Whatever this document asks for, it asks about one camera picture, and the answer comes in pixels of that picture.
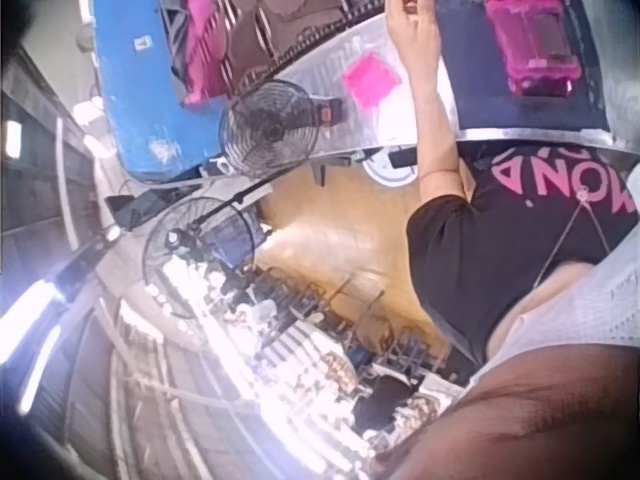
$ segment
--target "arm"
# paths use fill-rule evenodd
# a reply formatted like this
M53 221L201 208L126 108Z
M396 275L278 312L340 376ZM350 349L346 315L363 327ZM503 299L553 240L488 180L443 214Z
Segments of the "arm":
M413 90L418 130L420 198L427 203L443 195L466 198L458 149L438 92Z
M389 35L411 83L418 131L418 174L424 203L443 195L466 198L458 151L437 91L441 40L434 0L418 0L417 15L404 0L387 0Z

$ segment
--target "stainless steel surface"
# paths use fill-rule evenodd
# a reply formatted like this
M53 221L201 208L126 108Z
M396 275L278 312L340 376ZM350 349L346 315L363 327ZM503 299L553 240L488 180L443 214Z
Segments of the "stainless steel surface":
M583 1L600 56L607 115L612 131L571 132L527 128L460 130L456 99L447 69L441 60L438 92L458 140L571 142L640 154L640 22L637 11L628 0ZM402 79L401 85L378 107L369 111L356 106L341 78L365 52L375 53ZM378 146L414 145L417 141L407 73L387 34L384 15L363 22L321 45L284 70L278 78L297 83L312 96L344 99L346 121L322 129L314 157Z
M402 78L402 84L370 111L363 111L356 106L341 78L365 52L375 52ZM416 143L415 115L408 78L387 34L384 15L363 22L321 45L284 70L278 78L302 86L314 97L339 97L345 102L346 121L321 130L314 156L379 145ZM451 126L457 131L458 115L444 62L440 62L438 91Z

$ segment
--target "skin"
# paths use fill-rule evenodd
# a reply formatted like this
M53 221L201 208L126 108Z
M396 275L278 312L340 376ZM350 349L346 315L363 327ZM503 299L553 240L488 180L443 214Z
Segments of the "skin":
M418 0L415 11L408 13L403 0L387 0L389 35L415 104L421 199L467 198L436 89L441 40L433 0ZM522 299L489 342L490 355L518 315L588 271L584 264L564 265ZM612 473L627 451L638 448L639 356L637 349L594 345L516 356L486 374L435 423L379 456L371 471L375 478L398 480L640 478L637 471L628 477Z

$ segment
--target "pink fabric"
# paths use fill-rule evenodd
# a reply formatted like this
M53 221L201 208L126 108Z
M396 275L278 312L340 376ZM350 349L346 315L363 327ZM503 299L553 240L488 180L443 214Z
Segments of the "pink fabric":
M364 110L377 107L402 83L400 76L374 53L365 53L342 75L347 91Z
M188 0L187 7L190 14L187 33L190 92L184 103L196 105L227 93L220 62L227 49L227 38L221 10L215 2Z

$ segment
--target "table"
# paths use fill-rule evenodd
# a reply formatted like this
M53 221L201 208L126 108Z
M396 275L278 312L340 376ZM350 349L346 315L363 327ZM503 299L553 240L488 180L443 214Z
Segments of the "table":
M493 51L488 47L495 40L487 37L492 32L483 23L482 4L437 1L444 56L438 72L438 92L458 141L539 140L640 153L637 9L630 0L564 2L568 12L565 27L585 71L583 84L567 101L526 100L525 103L535 107L527 109L514 97L505 97L506 78L505 85L495 81L488 86L481 82L464 84L460 72L474 61L471 57L478 55L493 65L496 58L499 60L497 47ZM469 37L469 26L476 35L473 38ZM474 41L479 48L469 50ZM402 79L378 107L369 111L356 106L341 79L347 68L366 52L373 52ZM504 70L494 70L492 74L505 77ZM321 131L315 157L363 148L415 145L417 141L407 74L387 34L384 15L331 39L282 71L278 78L302 86L312 96L344 99L347 120ZM530 116L535 109L546 110L548 114Z

